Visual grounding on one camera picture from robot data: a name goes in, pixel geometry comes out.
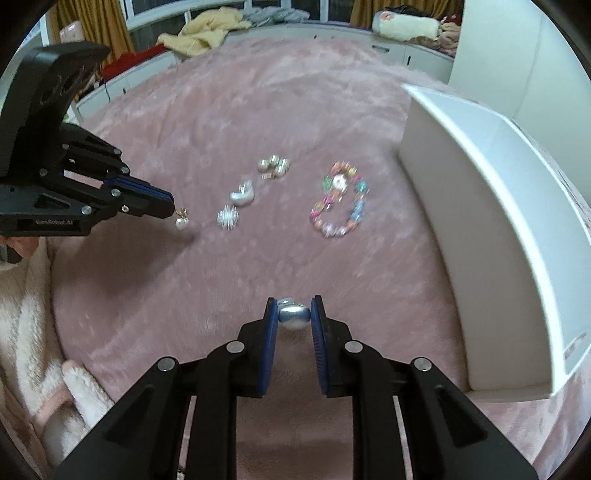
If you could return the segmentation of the person's left hand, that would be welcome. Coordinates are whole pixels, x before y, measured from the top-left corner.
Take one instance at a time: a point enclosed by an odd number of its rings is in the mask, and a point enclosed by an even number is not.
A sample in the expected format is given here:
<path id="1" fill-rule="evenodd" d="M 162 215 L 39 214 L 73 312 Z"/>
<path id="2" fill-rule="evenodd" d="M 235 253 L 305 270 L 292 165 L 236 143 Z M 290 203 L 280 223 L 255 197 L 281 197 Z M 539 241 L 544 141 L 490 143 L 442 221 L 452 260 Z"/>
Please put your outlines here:
<path id="1" fill-rule="evenodd" d="M 39 238 L 2 236 L 1 245 L 6 248 L 5 261 L 9 264 L 17 264 L 35 253 L 39 245 Z"/>

